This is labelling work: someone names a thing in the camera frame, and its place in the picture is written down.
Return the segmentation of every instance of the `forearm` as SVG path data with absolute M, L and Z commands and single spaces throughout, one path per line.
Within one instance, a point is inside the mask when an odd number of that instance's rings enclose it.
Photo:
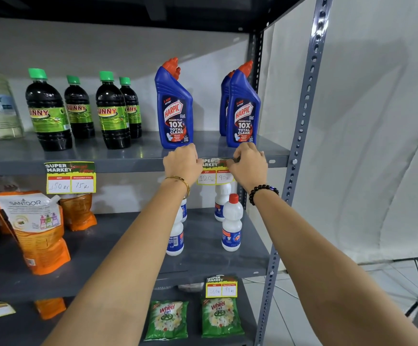
M 136 345 L 186 187 L 167 179 L 79 292 L 44 346 Z
M 362 268 L 274 192 L 254 201 L 324 346 L 418 346 L 418 329 Z

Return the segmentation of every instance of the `gold bangle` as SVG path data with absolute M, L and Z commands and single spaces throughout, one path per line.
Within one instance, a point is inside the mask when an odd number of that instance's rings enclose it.
M 181 178 L 179 176 L 169 176 L 169 177 L 166 177 L 165 179 L 178 179 L 178 180 L 182 181 L 183 183 L 185 183 L 186 196 L 184 197 L 184 199 L 188 198 L 188 196 L 189 196 L 189 185 L 188 185 L 188 183 L 186 183 L 186 181 L 183 178 Z

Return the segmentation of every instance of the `red cap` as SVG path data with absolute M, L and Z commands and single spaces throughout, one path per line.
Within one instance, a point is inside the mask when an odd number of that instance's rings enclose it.
M 236 193 L 231 193 L 229 202 L 231 204 L 237 204 L 239 202 L 239 195 Z
M 165 62 L 162 67 L 166 69 L 175 80 L 178 80 L 178 77 L 180 75 L 180 67 L 178 66 L 178 58 L 174 57 L 169 59 L 167 62 Z
M 250 60 L 249 62 L 244 63 L 243 65 L 241 65 L 238 69 L 242 71 L 242 73 L 244 75 L 246 75 L 246 77 L 248 77 L 250 75 L 250 71 L 252 70 L 252 60 Z

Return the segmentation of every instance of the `bracelet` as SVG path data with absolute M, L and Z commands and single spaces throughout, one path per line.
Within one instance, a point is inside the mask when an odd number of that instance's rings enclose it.
M 252 191 L 250 191 L 250 194 L 249 194 L 249 202 L 254 206 L 255 206 L 255 204 L 254 204 L 254 194 L 255 194 L 255 192 L 257 192 L 258 190 L 261 190 L 261 189 L 268 189 L 270 191 L 275 192 L 277 195 L 279 195 L 279 191 L 275 187 L 272 187 L 270 185 L 258 185 L 257 187 L 254 187 L 254 189 L 252 189 Z
M 188 185 L 188 183 L 186 183 L 186 181 L 183 178 L 181 178 L 179 176 L 169 176 L 169 177 L 166 177 L 165 179 L 177 179 L 177 180 L 180 180 L 183 183 L 185 183 L 185 186 L 186 186 L 186 196 L 184 197 L 184 199 L 188 198 L 188 196 L 189 196 L 189 185 Z

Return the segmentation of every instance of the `black bead bracelet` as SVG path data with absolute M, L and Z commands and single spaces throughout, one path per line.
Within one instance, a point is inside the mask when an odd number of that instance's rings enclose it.
M 279 191 L 275 187 L 272 187 L 270 185 L 258 185 L 257 187 L 254 187 L 254 189 L 252 189 L 250 191 L 250 194 L 249 194 L 249 202 L 254 206 L 255 206 L 255 204 L 254 204 L 254 194 L 255 194 L 255 192 L 257 192 L 258 190 L 261 190 L 261 189 L 268 189 L 270 191 L 275 192 L 277 195 L 279 195 Z

